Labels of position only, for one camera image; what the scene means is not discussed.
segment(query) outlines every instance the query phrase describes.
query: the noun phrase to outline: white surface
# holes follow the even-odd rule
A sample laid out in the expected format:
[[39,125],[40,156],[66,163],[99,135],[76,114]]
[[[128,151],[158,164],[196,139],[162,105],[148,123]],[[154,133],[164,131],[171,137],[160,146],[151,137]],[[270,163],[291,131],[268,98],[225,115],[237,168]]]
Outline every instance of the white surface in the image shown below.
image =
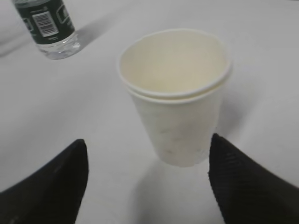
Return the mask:
[[90,178],[78,224],[223,223],[207,161],[160,163],[116,75],[118,53],[166,28],[202,29],[228,45],[235,70],[219,133],[299,186],[298,1],[65,3],[91,43],[61,61],[43,57],[9,1],[0,3],[0,190],[84,138]]

